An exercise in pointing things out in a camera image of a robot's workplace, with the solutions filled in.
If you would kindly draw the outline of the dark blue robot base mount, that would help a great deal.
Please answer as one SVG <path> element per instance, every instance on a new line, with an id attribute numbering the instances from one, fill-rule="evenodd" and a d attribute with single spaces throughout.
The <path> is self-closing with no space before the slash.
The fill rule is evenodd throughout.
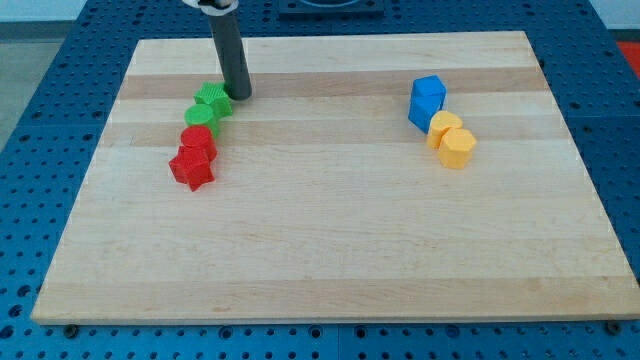
<path id="1" fill-rule="evenodd" d="M 275 0 L 280 18 L 303 16 L 381 15 L 385 0 Z"/>

